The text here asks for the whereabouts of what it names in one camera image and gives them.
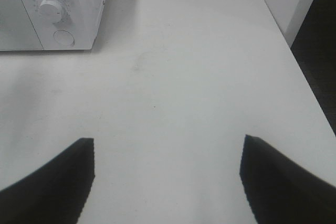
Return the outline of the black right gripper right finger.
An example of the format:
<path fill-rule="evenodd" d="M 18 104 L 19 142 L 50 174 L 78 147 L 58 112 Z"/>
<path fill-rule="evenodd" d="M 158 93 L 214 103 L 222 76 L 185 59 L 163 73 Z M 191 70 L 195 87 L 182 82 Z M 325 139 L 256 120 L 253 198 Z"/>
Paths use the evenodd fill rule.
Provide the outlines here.
<path fill-rule="evenodd" d="M 246 135 L 239 175 L 257 223 L 335 223 L 335 186 Z"/>

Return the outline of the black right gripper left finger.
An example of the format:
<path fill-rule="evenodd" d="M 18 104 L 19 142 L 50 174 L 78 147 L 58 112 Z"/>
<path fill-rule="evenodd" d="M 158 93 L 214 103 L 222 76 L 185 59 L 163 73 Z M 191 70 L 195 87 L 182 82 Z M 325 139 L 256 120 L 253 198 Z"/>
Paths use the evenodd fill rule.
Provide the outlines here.
<path fill-rule="evenodd" d="M 1 190 L 1 223 L 77 223 L 94 181 L 92 138 L 80 138 Z"/>

